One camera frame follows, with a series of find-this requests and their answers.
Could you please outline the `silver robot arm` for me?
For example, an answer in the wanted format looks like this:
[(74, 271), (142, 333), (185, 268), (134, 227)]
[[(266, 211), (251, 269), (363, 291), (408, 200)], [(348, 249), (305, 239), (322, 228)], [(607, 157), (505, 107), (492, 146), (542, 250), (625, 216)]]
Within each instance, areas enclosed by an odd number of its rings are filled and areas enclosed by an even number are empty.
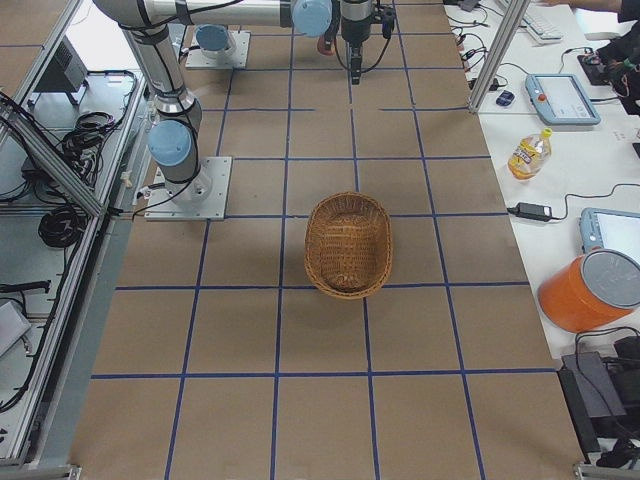
[(197, 26), (195, 39), (200, 50), (206, 57), (215, 58), (230, 55), (235, 49), (235, 43), (228, 28), (219, 24)]
[(97, 8), (124, 33), (155, 94), (163, 119), (193, 127), (201, 107), (183, 79), (168, 25), (239, 25), (292, 28), (300, 34), (323, 37), (329, 50), (336, 36), (346, 43), (345, 69), (353, 85), (360, 83), (363, 44), (373, 24), (382, 20), (372, 1), (97, 1)]

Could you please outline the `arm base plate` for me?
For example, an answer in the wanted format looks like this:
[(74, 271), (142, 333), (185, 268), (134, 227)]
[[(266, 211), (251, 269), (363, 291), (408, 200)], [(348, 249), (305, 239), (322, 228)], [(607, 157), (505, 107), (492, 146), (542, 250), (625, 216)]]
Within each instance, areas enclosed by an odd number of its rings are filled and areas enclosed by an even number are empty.
[(164, 186), (153, 189), (149, 206), (143, 211), (149, 221), (215, 220), (225, 217), (231, 177), (231, 157), (205, 157), (200, 160), (198, 176), (184, 186), (167, 183), (159, 167), (154, 181)]
[(248, 58), (250, 32), (223, 30), (216, 35), (204, 31), (193, 35), (185, 66), (191, 70), (245, 69)]

